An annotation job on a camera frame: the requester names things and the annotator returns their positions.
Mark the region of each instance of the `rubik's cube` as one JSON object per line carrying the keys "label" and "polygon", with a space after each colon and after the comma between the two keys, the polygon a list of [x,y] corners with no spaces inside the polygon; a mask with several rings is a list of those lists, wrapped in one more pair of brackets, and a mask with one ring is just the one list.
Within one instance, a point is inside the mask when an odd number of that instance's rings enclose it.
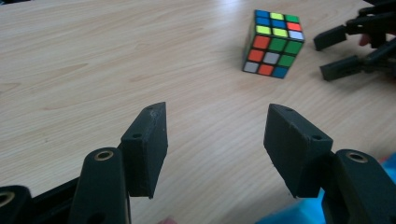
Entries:
{"label": "rubik's cube", "polygon": [[284,78],[303,43],[298,17],[255,10],[247,37],[243,71]]}

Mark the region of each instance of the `cube sticker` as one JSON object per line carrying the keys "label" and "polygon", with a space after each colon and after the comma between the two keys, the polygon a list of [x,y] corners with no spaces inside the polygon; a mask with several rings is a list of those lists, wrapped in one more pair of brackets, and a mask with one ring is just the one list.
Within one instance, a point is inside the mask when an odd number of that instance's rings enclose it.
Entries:
{"label": "cube sticker", "polygon": [[303,28],[298,17],[255,10],[244,50],[242,70],[284,78],[303,44]]}

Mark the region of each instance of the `table surface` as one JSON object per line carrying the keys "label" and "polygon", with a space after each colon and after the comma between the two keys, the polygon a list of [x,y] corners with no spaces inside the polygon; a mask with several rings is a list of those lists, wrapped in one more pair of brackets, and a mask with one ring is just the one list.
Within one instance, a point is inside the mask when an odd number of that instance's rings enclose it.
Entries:
{"label": "table surface", "polygon": [[[262,145],[268,105],[297,110],[333,140],[395,151],[395,80],[324,81],[319,66],[370,48],[358,36],[315,51],[315,35],[360,0],[38,0],[0,7],[0,186],[33,196],[116,147],[147,105],[166,102],[169,148],[154,199],[133,223],[254,223],[296,202]],[[297,15],[306,42],[285,79],[244,73],[254,9]]]}

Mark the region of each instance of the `wood grain surface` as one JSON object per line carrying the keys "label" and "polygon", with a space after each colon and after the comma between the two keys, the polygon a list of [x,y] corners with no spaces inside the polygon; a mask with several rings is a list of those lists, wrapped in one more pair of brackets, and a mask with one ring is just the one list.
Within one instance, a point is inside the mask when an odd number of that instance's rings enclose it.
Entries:
{"label": "wood grain surface", "polygon": [[[153,200],[133,223],[254,223],[296,200],[263,145],[268,105],[289,106],[333,140],[382,158],[396,146],[396,82],[324,81],[318,67],[364,55],[358,36],[315,51],[315,35],[360,0],[38,0],[0,6],[0,186],[34,196],[116,147],[141,109],[166,102],[169,148]],[[254,9],[297,15],[306,42],[285,79],[241,71]]]}

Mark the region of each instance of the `wooden table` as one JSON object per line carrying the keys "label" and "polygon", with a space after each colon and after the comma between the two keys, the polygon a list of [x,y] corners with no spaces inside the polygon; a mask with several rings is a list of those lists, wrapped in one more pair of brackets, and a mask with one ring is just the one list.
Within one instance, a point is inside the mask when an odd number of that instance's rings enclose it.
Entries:
{"label": "wooden table", "polygon": [[[395,81],[324,81],[318,67],[364,55],[358,36],[322,52],[312,39],[357,15],[360,0],[38,0],[0,7],[0,186],[36,196],[116,147],[141,109],[166,102],[168,155],[133,223],[254,223],[296,202],[263,145],[268,105],[299,111],[376,158],[396,146]],[[256,8],[300,17],[306,42],[285,79],[244,73]]]}

